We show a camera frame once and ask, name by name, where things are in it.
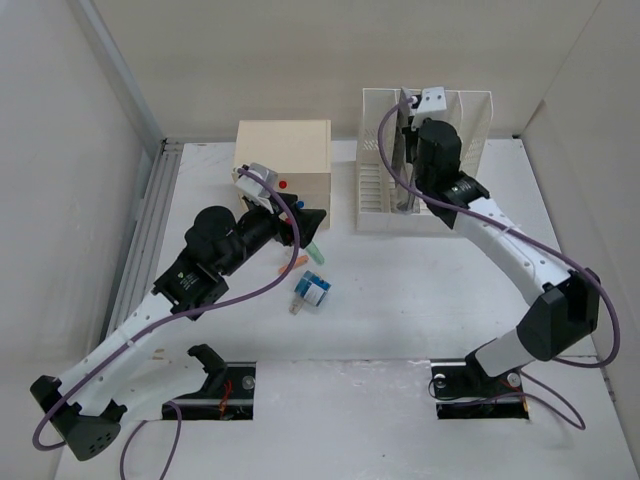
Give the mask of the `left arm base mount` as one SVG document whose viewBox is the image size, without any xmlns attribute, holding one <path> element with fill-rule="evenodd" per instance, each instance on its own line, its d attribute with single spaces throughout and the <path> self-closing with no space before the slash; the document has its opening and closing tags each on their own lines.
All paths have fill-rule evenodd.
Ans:
<svg viewBox="0 0 640 480">
<path fill-rule="evenodd" d="M 250 421 L 254 414 L 257 365 L 228 363 L 210 346 L 192 346 L 187 354 L 204 375 L 196 390 L 172 400 L 183 421 Z"/>
</svg>

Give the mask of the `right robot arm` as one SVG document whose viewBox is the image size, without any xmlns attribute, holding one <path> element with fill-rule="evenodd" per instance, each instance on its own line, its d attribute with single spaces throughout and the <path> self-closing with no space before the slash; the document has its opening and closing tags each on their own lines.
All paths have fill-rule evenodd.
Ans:
<svg viewBox="0 0 640 480">
<path fill-rule="evenodd" d="M 430 197 L 428 209 L 492 260 L 529 307 L 511 331 L 467 356 L 465 386 L 484 394 L 501 374 L 552 360 L 589 336 L 598 322 L 598 292 L 582 273 L 519 239 L 489 191 L 462 171 L 462 142 L 451 124 L 427 119 L 411 137 L 413 179 Z"/>
</svg>

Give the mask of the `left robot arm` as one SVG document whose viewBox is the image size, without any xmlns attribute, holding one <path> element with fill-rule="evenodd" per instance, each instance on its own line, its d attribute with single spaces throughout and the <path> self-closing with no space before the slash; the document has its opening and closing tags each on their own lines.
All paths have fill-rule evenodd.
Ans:
<svg viewBox="0 0 640 480">
<path fill-rule="evenodd" d="M 77 460 L 102 453 L 132 416 L 134 395 L 167 403 L 155 386 L 128 380 L 154 350 L 203 314 L 262 296 L 285 279 L 226 299 L 227 278 L 270 241 L 295 251 L 307 247 L 324 221 L 323 209 L 302 208 L 297 196 L 277 194 L 247 203 L 240 217 L 223 206 L 201 210 L 185 234 L 186 245 L 129 317 L 83 360 L 63 374 L 40 376 L 30 393 L 43 412 L 32 434 L 39 451 L 68 447 Z"/>
</svg>

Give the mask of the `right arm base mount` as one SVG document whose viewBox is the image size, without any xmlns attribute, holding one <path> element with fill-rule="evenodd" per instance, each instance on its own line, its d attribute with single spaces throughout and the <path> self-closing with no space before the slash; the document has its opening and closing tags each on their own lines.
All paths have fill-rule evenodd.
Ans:
<svg viewBox="0 0 640 480">
<path fill-rule="evenodd" d="M 437 359 L 430 371 L 439 420 L 529 419 L 519 369 L 487 377 L 464 359 Z"/>
</svg>

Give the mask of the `grey setup guide booklet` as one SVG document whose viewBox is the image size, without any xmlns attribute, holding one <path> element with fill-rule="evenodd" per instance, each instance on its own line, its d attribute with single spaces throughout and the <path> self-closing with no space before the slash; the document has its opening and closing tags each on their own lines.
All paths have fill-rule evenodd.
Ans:
<svg viewBox="0 0 640 480">
<path fill-rule="evenodd" d="M 396 126 L 394 134 L 394 147 L 391 166 L 393 171 L 410 185 L 413 177 L 411 141 L 411 106 L 401 107 L 396 114 Z M 394 210 L 404 214 L 415 212 L 414 194 L 405 189 L 398 180 L 395 181 Z"/>
</svg>

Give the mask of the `blue gel jar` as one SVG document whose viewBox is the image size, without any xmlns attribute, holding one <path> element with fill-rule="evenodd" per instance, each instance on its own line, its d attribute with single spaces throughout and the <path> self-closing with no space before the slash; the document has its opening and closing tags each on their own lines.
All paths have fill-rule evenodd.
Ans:
<svg viewBox="0 0 640 480">
<path fill-rule="evenodd" d="M 325 299 L 331 284 L 318 274 L 307 270 L 296 284 L 294 293 L 304 302 L 318 307 Z"/>
</svg>

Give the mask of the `cream drawer cabinet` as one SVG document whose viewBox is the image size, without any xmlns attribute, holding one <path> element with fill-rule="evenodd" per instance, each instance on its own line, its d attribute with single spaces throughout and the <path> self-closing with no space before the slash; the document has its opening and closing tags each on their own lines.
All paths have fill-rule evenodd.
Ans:
<svg viewBox="0 0 640 480">
<path fill-rule="evenodd" d="M 242 120 L 232 168 L 258 163 L 278 174 L 280 193 L 296 194 L 304 209 L 323 209 L 320 228 L 331 226 L 331 122 Z"/>
</svg>

